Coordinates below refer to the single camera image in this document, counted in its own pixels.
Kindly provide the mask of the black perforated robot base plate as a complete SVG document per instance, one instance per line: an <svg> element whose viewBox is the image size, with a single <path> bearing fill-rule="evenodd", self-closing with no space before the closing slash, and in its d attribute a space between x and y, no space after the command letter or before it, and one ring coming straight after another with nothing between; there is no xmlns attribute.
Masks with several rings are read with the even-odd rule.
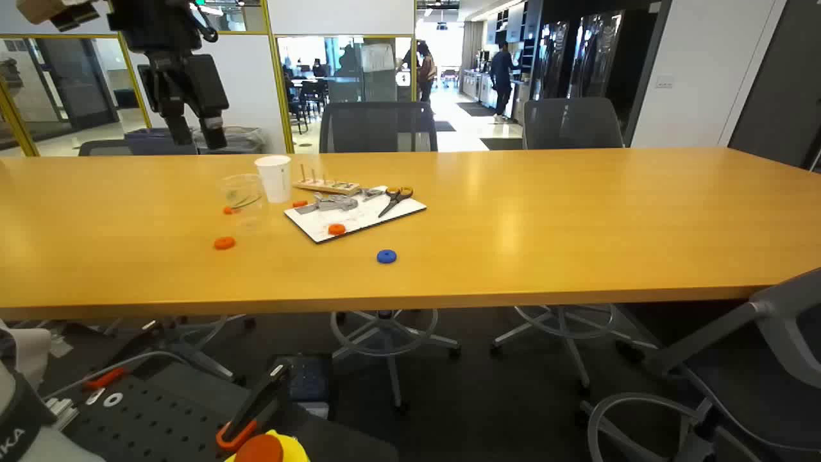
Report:
<svg viewBox="0 0 821 462"><path fill-rule="evenodd" d="M246 396L230 379L173 361L86 393L63 434L104 462L218 462L216 431Z"/></svg>

